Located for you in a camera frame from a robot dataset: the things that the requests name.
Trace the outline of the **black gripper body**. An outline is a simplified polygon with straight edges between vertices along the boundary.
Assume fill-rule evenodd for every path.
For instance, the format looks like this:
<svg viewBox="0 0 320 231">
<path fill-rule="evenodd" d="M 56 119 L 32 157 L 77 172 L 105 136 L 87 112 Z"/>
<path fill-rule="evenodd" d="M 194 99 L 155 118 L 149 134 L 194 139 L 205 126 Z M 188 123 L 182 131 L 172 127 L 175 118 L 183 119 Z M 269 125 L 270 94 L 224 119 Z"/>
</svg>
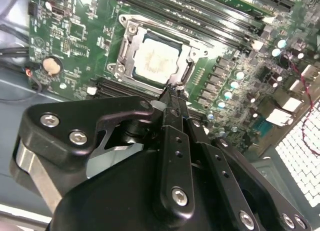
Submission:
<svg viewBox="0 0 320 231">
<path fill-rule="evenodd" d="M 194 211 L 182 220 L 156 207 L 155 151 L 140 151 L 73 188 L 51 220 L 53 231 L 243 231 L 229 208 L 242 210 L 236 197 L 221 195 L 202 153 L 191 156 Z"/>
</svg>

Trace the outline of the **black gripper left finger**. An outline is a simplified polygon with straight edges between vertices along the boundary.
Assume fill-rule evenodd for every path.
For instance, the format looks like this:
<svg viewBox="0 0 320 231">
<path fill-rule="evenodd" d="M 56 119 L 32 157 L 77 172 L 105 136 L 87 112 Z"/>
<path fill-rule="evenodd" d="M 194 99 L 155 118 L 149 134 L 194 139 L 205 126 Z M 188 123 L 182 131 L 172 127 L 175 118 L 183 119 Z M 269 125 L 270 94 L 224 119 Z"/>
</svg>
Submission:
<svg viewBox="0 0 320 231">
<path fill-rule="evenodd" d="M 195 209 L 190 139 L 184 122 L 179 91 L 171 87 L 153 103 L 135 95 L 37 104 L 22 115 L 13 159 L 22 179 L 42 196 L 53 218 L 67 193 L 98 175 L 88 177 L 87 167 L 98 155 L 99 133 L 105 132 L 105 143 L 112 148 L 128 140 L 142 142 L 146 149 L 141 151 L 159 155 L 157 209 L 182 220 Z"/>
</svg>

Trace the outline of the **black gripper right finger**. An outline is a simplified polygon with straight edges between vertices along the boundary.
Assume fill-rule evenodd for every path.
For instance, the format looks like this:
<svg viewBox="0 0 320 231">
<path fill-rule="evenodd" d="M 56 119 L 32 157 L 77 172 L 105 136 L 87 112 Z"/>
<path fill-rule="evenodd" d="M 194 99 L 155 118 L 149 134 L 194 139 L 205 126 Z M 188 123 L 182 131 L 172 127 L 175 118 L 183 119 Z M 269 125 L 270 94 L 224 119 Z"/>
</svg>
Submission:
<svg viewBox="0 0 320 231">
<path fill-rule="evenodd" d="M 232 144 L 211 141 L 189 116 L 185 92 L 178 103 L 191 146 L 217 189 L 220 227 L 226 231 L 310 231 L 307 219 Z"/>
</svg>

